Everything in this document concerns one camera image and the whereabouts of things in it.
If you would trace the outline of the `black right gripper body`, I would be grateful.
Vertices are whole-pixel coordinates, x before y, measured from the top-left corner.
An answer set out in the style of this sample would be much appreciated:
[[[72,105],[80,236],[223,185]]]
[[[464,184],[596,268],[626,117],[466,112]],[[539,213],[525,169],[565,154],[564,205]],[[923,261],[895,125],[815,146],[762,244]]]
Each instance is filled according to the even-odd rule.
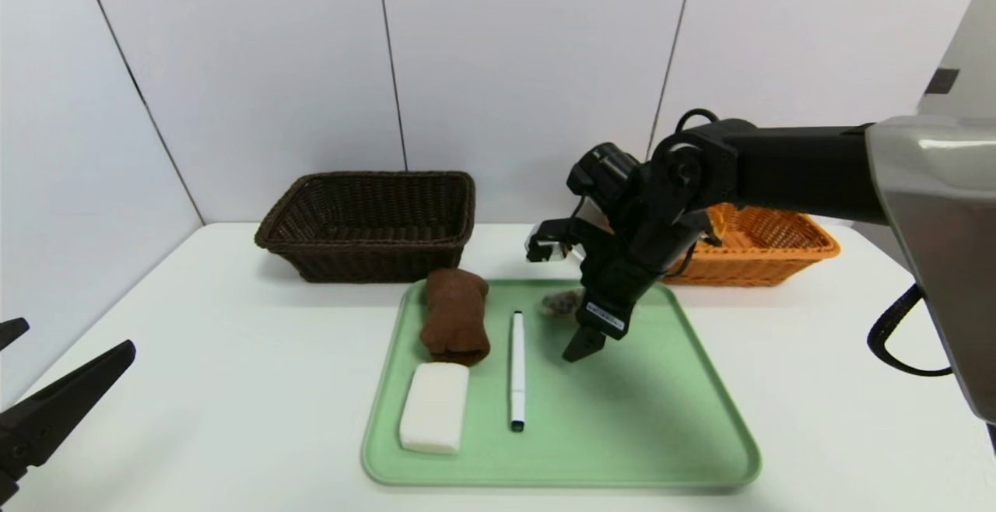
[[[661,303],[669,294],[662,279],[675,263],[675,235],[658,230],[638,235],[634,244],[602,229],[576,229],[575,236],[584,251],[584,302],[577,320],[608,337],[626,337],[636,308]]]

